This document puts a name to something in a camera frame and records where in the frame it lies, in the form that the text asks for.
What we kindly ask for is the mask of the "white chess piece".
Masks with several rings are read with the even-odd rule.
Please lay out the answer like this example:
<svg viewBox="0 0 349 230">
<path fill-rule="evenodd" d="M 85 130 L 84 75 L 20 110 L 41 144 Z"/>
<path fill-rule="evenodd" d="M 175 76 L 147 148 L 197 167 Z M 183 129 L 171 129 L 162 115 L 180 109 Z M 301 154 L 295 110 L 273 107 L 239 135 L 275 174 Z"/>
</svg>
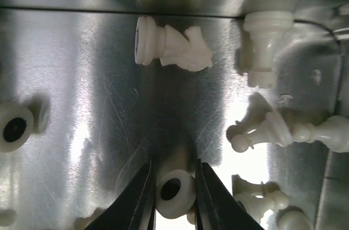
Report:
<svg viewBox="0 0 349 230">
<path fill-rule="evenodd" d="M 195 201 L 195 178 L 187 171 L 171 171 L 157 182 L 155 208 L 164 218 L 187 214 Z"/>
</svg>

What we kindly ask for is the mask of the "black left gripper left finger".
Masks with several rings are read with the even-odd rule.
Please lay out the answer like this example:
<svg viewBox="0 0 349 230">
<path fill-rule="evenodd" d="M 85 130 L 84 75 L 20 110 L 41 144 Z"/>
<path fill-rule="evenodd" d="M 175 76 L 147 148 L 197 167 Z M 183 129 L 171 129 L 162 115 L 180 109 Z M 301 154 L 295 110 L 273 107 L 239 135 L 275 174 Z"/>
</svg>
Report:
<svg viewBox="0 0 349 230">
<path fill-rule="evenodd" d="M 90 230 L 155 229 L 156 164 L 141 166 L 117 199 L 86 228 Z"/>
</svg>

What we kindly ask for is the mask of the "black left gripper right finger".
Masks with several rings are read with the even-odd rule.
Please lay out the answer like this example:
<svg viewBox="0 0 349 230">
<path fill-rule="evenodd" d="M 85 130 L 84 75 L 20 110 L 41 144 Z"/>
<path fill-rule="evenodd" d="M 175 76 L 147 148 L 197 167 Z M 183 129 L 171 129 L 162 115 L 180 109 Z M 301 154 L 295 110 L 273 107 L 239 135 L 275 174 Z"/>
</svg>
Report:
<svg viewBox="0 0 349 230">
<path fill-rule="evenodd" d="M 196 229 L 262 229 L 233 198 L 211 166 L 196 160 Z"/>
</svg>

